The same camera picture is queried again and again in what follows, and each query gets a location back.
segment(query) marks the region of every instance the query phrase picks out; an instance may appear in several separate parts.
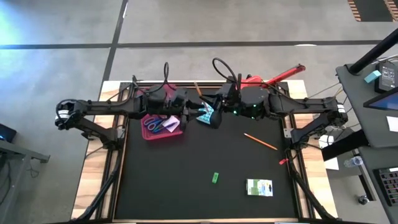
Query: metal pole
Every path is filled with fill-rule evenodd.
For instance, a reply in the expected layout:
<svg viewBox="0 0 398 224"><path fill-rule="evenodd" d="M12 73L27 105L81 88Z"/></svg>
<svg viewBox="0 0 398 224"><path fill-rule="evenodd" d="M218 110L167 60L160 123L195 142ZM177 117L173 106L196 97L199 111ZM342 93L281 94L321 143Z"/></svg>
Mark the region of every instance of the metal pole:
<svg viewBox="0 0 398 224"><path fill-rule="evenodd" d="M370 63L375 61L378 57L388 51L392 46L398 42L398 29L388 35L384 40L380 41L372 50L370 50L361 59L355 62L348 71L352 75L358 75L357 73L368 66Z"/></svg>

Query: concrete floor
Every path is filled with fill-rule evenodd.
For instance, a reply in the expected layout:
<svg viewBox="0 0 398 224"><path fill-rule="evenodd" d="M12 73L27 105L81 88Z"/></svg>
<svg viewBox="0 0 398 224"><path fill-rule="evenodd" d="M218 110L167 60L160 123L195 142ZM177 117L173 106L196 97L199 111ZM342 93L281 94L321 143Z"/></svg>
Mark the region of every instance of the concrete floor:
<svg viewBox="0 0 398 224"><path fill-rule="evenodd" d="M111 43L120 7L121 0L0 1L0 44ZM395 28L392 22L356 22L346 0L131 0L119 43L377 40ZM218 80L213 57L264 79L302 63L307 70L293 79L304 80L312 95L338 82L335 67L354 62L371 47L118 49L109 79L130 80L134 74L161 80L168 61L170 80ZM40 175L26 175L10 223L70 218L87 141L79 131L57 131L54 109L65 98L98 97L108 54L109 49L0 50L0 94L7 105L0 110L0 123L19 132L16 144L51 154L48 164L33 163ZM388 54L398 54L398 48ZM347 125L357 123L353 112L349 118ZM380 206L356 205L347 196L355 191L348 183L350 189L362 189L356 181L331 182L340 218L385 223Z"/></svg>

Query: monitor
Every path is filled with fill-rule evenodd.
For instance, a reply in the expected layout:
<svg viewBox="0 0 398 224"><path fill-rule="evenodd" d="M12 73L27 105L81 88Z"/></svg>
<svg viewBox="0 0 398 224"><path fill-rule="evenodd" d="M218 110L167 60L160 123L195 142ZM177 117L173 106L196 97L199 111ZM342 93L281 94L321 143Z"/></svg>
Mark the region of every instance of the monitor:
<svg viewBox="0 0 398 224"><path fill-rule="evenodd" d="M393 88L363 104L366 108L398 111L398 87Z"/></svg>

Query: green eraser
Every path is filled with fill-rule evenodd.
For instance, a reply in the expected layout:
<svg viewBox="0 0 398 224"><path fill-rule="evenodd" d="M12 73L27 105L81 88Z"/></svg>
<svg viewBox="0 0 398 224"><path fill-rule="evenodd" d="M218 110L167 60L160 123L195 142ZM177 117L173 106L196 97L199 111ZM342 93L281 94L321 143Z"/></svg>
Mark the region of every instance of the green eraser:
<svg viewBox="0 0 398 224"><path fill-rule="evenodd" d="M213 183L213 184L217 183L217 179L218 179L218 173L215 172L214 175L213 175L212 183Z"/></svg>

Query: orange pencil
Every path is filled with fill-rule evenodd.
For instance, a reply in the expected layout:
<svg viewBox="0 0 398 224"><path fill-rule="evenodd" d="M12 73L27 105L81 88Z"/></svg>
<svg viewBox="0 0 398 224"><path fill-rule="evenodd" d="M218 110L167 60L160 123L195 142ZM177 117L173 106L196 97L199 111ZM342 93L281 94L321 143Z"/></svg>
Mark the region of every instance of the orange pencil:
<svg viewBox="0 0 398 224"><path fill-rule="evenodd" d="M271 149L278 150L278 149L275 148L274 146L271 146L271 145L268 144L268 143L265 143L265 142L263 142L263 141L261 141L261 140L258 140L258 139L256 139L255 137L253 137L253 136L251 136L251 135L248 135L248 134L246 134L246 133L243 133L243 134L244 134L245 136L247 136L247 137L249 137L249 138L255 140L256 142L259 142L259 143L261 143L261 144L263 144L263 145L265 145L265 146L270 147Z"/></svg>
<svg viewBox="0 0 398 224"><path fill-rule="evenodd" d="M193 82L193 84L195 85L195 87L196 87L196 89L197 89L197 92L198 92L199 96L201 96L201 91L200 91L200 89L199 89L198 84L197 84L196 82ZM203 102L203 104L205 105L205 109L206 109L207 113L209 113L209 108L207 108L206 102Z"/></svg>

